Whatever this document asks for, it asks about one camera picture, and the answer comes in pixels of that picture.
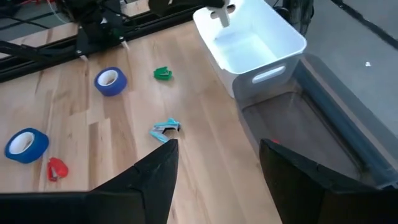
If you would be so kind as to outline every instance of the wooden tabletop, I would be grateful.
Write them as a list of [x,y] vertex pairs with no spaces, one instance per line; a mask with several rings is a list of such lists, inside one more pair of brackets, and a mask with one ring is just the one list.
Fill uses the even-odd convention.
[[[147,11],[144,1],[127,5],[130,15]],[[17,39],[38,46],[76,34],[75,24]],[[0,144],[19,130],[46,133],[50,146],[39,160],[21,164],[0,156],[0,192],[89,190],[118,175],[161,143],[149,130],[174,118],[180,146],[177,185],[169,223],[280,223],[259,161],[236,107],[200,47],[193,22],[0,84]],[[103,97],[93,80],[119,67],[128,85]],[[171,81],[153,77],[168,66]],[[49,157],[62,159],[68,177],[49,182]]]

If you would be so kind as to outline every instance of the tape roll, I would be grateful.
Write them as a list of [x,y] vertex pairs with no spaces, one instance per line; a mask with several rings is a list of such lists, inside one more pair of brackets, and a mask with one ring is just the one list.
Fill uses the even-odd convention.
[[49,146],[49,137],[34,129],[25,128],[8,141],[5,148],[7,158],[28,164],[43,155]]
[[94,85],[104,96],[114,96],[126,87],[127,78],[119,68],[109,67],[99,72]]

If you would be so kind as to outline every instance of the teal plastic clip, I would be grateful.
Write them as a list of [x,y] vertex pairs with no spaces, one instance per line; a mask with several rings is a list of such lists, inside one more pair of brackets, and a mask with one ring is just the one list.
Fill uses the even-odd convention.
[[170,80],[172,78],[172,71],[167,67],[158,68],[154,71],[154,77],[158,80]]
[[174,120],[173,118],[169,118],[166,122],[156,123],[149,133],[159,141],[166,143],[170,139],[164,133],[167,130],[172,129],[180,131],[180,128],[180,122]]

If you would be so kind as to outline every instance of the green object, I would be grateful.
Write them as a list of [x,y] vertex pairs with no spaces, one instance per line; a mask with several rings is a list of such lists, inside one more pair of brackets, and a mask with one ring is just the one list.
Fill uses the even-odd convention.
[[154,77],[158,80],[170,80],[172,78],[172,71],[167,67],[158,68],[154,71]]

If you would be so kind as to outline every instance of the gray bin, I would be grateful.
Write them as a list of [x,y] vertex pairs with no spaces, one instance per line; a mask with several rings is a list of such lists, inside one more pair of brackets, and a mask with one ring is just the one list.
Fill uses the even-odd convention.
[[366,185],[397,188],[397,138],[319,58],[304,55],[293,72],[253,78],[238,76],[233,91],[257,155],[260,140],[271,139]]

